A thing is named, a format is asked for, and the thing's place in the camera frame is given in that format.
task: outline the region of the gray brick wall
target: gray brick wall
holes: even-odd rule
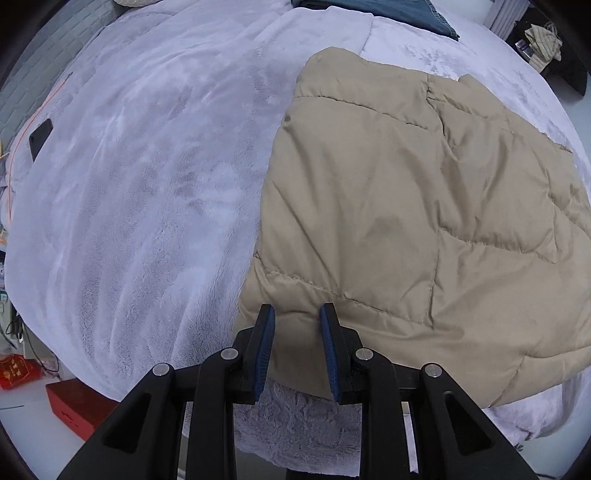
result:
[[[5,151],[82,47],[124,11],[112,0],[70,0],[35,35],[0,90],[0,140]]]

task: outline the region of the white radiator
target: white radiator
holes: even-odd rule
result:
[[[506,40],[515,22],[521,20],[529,7],[528,0],[495,0],[484,26],[503,40]]]

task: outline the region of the white fuzzy blanket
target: white fuzzy blanket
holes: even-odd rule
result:
[[[184,367],[229,345],[273,137],[298,72],[329,46],[471,74],[572,148],[589,190],[589,161],[545,81],[482,26],[444,15],[459,43],[287,0],[163,0],[105,28],[9,158],[6,284],[27,325],[116,399],[157,362]],[[48,117],[54,130],[32,166],[28,135]],[[547,433],[588,393],[586,379],[489,414],[514,442]],[[236,408],[236,444],[277,465],[353,475],[359,423],[357,407],[268,381],[257,406]]]

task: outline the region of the orange cord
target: orange cord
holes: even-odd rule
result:
[[[41,104],[41,106],[37,109],[37,111],[33,114],[33,116],[27,121],[27,123],[25,124],[25,127],[21,130],[21,135],[18,137],[18,141],[17,141],[15,147],[10,149],[9,157],[7,158],[7,163],[9,163],[8,168],[7,168],[7,188],[8,188],[7,207],[8,207],[8,223],[9,224],[12,223],[12,199],[11,199],[10,179],[12,176],[12,163],[14,162],[14,152],[17,151],[18,146],[21,144],[22,138],[25,136],[25,133],[27,132],[27,130],[31,126],[31,124],[35,121],[35,118],[37,118],[39,116],[39,114],[41,113],[41,110],[43,110],[43,108],[51,101],[51,99],[55,97],[56,93],[60,91],[60,89],[66,83],[67,79],[70,78],[70,75],[72,75],[72,74],[70,73],[60,83],[60,86],[57,89],[55,89],[55,91],[49,97],[47,97],[47,99],[45,99],[45,101]]]

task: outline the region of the metal screw head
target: metal screw head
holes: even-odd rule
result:
[[[443,373],[441,367],[437,364],[428,364],[425,367],[425,373],[429,375],[429,377],[437,378],[440,377]]]
[[[238,356],[238,350],[235,348],[226,348],[220,353],[224,360],[234,360]]]
[[[374,353],[369,348],[360,348],[355,352],[355,356],[359,358],[359,360],[371,360]]]
[[[156,364],[156,365],[154,365],[154,368],[152,369],[152,373],[154,375],[156,375],[156,377],[162,377],[163,375],[166,375],[169,371],[170,371],[169,364]]]

